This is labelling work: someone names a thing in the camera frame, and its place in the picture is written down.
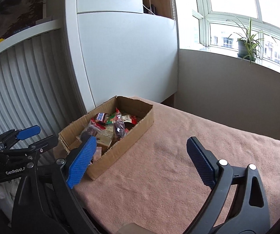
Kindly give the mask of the white gloved left hand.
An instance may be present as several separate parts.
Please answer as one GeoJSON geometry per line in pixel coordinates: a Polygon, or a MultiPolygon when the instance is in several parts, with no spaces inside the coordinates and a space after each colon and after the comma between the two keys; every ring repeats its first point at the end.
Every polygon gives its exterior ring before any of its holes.
{"type": "Polygon", "coordinates": [[[12,210],[20,178],[0,183],[0,210],[12,220],[12,210]]]}

